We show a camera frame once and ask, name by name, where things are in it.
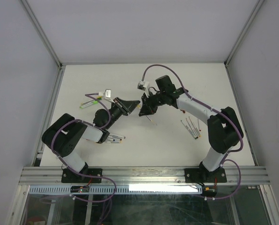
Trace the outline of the green capped pen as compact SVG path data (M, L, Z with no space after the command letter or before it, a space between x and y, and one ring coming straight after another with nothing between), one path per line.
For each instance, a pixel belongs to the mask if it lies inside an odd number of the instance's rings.
M85 104L85 105L81 105L80 106L80 108L81 109L84 109L84 108L86 108L86 107L89 107L89 106L92 106L92 105L95 105L95 104L97 104L98 103L98 101L93 101L93 102L90 102L90 103L88 103L88 104Z

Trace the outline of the aluminium front rail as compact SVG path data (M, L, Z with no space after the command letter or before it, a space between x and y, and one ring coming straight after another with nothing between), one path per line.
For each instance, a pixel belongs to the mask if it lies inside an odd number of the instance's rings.
M228 166L208 177L201 177L197 167L102 167L89 168L92 176L97 176L93 183L117 185L129 183L203 183L205 185L269 185L266 168L263 166ZM20 185L57 185L88 183L89 178L78 178L65 167L25 167L19 180Z

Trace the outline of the yellow capped pen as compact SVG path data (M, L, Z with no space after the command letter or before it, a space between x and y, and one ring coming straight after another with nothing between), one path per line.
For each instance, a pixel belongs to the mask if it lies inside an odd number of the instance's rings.
M102 96L98 96L97 98L95 98L94 100L90 100L90 101L86 101L86 102L84 102L84 103L81 103L81 105L85 105L85 104L88 104L88 103L90 103L90 102L93 102L93 101L95 101L96 99L101 99L102 98Z

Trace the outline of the red brown capped pen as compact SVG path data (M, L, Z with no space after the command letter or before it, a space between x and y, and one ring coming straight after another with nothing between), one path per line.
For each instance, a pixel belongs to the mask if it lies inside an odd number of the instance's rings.
M191 129L193 135L195 136L195 139L198 139L198 135L196 134L196 132L195 132L193 126L190 124L190 122L188 121L187 118L186 118L186 121L187 121L187 123L188 123L188 125L189 125L189 128Z

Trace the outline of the opened yellow pen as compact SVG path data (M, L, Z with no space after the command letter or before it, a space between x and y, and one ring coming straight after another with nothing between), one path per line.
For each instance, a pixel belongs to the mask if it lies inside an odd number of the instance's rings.
M191 125L194 127L197 136L200 138L200 137L201 137L201 134L200 134L198 128L197 128L196 125L193 123L193 121L191 120L190 117L189 117L189 120L190 120L190 122L191 122Z

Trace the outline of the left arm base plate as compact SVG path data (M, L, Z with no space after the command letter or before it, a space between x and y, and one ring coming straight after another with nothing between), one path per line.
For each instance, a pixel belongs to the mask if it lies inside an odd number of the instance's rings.
M102 175L103 175L103 170L102 168L90 168L88 167L87 169L83 169L81 171L86 176L81 176L78 175L74 172L72 172L70 169L65 168L63 169L62 173L62 178L61 182L62 183L77 183L77 184L82 184L82 183L101 183L102 182Z

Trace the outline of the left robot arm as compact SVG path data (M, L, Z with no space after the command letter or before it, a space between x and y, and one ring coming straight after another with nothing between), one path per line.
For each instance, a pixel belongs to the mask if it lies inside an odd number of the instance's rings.
M88 164L74 150L80 139L104 143L111 136L108 129L121 116L130 115L139 104L139 100L116 97L109 109L103 105L95 112L92 124L65 113L44 131L41 140L72 172L71 176L77 182L83 182L88 176Z

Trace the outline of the right frame post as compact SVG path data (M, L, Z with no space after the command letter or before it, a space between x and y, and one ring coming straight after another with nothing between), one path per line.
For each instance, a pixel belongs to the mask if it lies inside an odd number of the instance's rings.
M251 25L253 24L255 18L257 17L259 11L261 10L263 4L265 3L265 0L257 0L256 4L254 5L250 15L248 16L248 19L246 20L243 28L241 29L233 47L231 48L230 53L228 54L226 60L224 61L224 65L227 68L232 60L232 58L235 56L237 49L239 48L240 44L242 43L244 37L248 33Z

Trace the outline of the pile of capped pens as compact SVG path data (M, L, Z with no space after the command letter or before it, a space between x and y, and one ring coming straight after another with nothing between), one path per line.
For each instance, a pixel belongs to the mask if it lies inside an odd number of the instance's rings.
M125 136L109 134L104 143L121 143L125 138Z

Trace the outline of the left frame post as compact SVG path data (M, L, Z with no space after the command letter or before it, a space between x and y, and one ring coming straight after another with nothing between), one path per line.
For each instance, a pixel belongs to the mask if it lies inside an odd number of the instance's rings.
M54 63L57 65L58 69L62 68L62 63L57 56L55 50L53 49L43 27L41 26L39 20L37 19L31 5L27 0L19 0L23 10L27 14L29 20L31 21L35 31L37 32L39 38L41 39L42 43L44 44L46 50L50 54L51 58L53 59Z

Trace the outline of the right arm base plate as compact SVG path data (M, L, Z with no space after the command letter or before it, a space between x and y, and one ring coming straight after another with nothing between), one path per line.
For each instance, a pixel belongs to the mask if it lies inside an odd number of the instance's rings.
M186 183L226 183L227 177L223 168L213 172L200 168L185 168L184 177Z

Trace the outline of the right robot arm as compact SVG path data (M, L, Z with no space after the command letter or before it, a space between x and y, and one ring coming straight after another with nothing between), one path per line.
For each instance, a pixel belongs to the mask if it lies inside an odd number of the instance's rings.
M207 125L210 149L200 163L199 177L203 181L212 180L227 153L238 143L243 146L243 131L233 108L216 110L202 101L191 97L182 86L176 88L169 76L155 80L158 91L153 94L149 82L140 81L137 88L144 91L141 97L142 107L139 116L153 115L159 106L169 105L185 111Z

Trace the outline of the frame post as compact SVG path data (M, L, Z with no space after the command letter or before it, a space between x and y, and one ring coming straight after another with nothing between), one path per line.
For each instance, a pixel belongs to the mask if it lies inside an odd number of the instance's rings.
M256 4L254 5L250 15L248 16L248 19L246 20L243 28L241 29L233 47L231 48L230 53L228 54L226 60L224 61L224 65L227 68L232 60L232 58L235 56L237 49L239 48L240 44L242 43L244 37L248 33L251 25L253 24L255 18L257 17L259 11L261 10L263 4L265 3L265 0L257 0Z
M62 68L62 63L57 56L55 50L53 49L43 27L41 26L39 20L37 19L31 5L27 0L19 0L23 10L27 14L29 20L31 21L35 31L37 32L39 38L41 39L42 43L44 44L46 50L50 54L51 58L53 59L54 63L57 65L58 69Z

